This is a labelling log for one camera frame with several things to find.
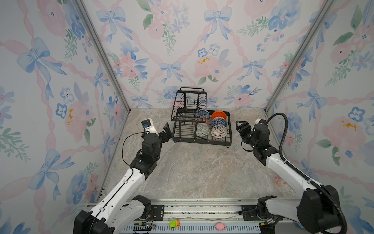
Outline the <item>orange plastic bowl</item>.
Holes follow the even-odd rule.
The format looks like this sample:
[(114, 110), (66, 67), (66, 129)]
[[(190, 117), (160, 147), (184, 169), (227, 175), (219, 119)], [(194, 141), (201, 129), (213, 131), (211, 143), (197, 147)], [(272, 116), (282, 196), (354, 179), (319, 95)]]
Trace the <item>orange plastic bowl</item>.
[(223, 118), (224, 120), (227, 119), (227, 114), (224, 111), (215, 111), (211, 114), (211, 120), (214, 120), (216, 118)]

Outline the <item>white lattice bowl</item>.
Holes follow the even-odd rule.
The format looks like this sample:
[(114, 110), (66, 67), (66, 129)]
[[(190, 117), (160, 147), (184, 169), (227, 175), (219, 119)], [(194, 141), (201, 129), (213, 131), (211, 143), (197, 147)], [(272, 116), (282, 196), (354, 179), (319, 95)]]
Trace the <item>white lattice bowl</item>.
[(228, 130), (223, 125), (216, 125), (211, 130), (211, 135), (214, 138), (223, 138), (228, 134)]

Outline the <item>dark blue patterned bowl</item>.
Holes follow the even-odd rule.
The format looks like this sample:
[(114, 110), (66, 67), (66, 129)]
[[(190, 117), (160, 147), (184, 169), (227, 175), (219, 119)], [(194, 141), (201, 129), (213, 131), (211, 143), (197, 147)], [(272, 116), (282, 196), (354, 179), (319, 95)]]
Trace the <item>dark blue patterned bowl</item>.
[(211, 125), (211, 128), (213, 129), (214, 127), (216, 126), (223, 126), (223, 127), (227, 127), (228, 126), (228, 123), (227, 123), (227, 120), (225, 118), (222, 118), (222, 117), (216, 117), (214, 118), (211, 122), (210, 122), (210, 125)]

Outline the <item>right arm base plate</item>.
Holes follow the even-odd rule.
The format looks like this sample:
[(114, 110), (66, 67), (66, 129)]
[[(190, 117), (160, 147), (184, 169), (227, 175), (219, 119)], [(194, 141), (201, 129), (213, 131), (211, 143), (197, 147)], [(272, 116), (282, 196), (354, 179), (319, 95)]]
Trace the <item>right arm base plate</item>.
[(271, 215), (263, 205), (242, 205), (238, 214), (242, 215), (245, 221), (271, 218)]

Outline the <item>blue floral bowl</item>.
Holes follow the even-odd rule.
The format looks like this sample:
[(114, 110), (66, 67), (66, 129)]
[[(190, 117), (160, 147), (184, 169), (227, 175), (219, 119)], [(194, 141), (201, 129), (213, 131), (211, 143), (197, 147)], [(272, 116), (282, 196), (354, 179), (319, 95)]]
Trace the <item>blue floral bowl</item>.
[(202, 117), (210, 118), (210, 113), (205, 109), (199, 109), (196, 111), (195, 116), (197, 118), (202, 118)]

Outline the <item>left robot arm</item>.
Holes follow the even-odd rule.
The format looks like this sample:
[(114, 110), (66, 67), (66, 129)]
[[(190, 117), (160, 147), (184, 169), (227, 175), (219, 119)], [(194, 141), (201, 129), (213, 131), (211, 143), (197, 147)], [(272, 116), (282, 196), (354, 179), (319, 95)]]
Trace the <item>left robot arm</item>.
[(121, 181), (90, 211), (82, 210), (74, 220), (74, 234), (119, 234), (133, 221), (151, 216), (151, 201), (135, 196), (129, 205), (125, 202), (146, 181), (157, 166), (162, 145), (172, 138), (169, 124), (157, 132), (152, 119), (141, 122), (142, 148), (136, 153)]

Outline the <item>green patterned bowl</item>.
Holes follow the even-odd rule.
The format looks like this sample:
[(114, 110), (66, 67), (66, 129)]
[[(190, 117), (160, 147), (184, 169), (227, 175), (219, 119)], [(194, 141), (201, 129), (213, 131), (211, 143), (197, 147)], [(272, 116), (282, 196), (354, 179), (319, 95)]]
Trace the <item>green patterned bowl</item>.
[(197, 137), (207, 137), (210, 133), (210, 128), (205, 123), (198, 123), (196, 128)]

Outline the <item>black wire dish rack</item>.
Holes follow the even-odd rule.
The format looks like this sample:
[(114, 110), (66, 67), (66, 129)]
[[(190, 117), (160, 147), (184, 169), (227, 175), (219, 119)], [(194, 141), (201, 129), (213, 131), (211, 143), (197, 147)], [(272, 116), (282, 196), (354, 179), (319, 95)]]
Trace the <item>black wire dish rack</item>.
[(176, 91), (171, 114), (175, 143), (231, 146), (230, 112), (209, 110), (207, 104), (207, 93), (203, 88), (181, 87)]

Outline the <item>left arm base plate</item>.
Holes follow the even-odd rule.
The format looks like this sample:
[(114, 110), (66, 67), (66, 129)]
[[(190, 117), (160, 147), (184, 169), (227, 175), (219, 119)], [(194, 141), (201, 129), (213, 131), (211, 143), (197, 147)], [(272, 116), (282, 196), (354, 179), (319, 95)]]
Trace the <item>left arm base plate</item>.
[(139, 219), (142, 221), (162, 221), (164, 219), (164, 212), (164, 205), (146, 205)]

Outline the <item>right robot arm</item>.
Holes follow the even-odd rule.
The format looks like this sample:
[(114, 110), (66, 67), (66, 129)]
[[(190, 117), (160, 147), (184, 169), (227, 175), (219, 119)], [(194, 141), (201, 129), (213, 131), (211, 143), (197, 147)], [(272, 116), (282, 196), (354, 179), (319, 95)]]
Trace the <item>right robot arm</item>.
[(347, 222), (340, 206), (338, 191), (331, 185), (322, 185), (294, 166), (269, 143), (270, 131), (266, 120), (259, 119), (254, 126), (246, 121), (236, 121), (236, 130), (243, 143), (252, 147), (255, 158), (277, 173), (300, 197), (288, 201), (276, 196), (258, 199), (255, 209), (247, 214), (257, 215), (264, 220), (262, 226), (275, 226), (287, 218), (299, 223), (312, 234), (328, 234), (340, 227), (339, 233), (347, 232)]

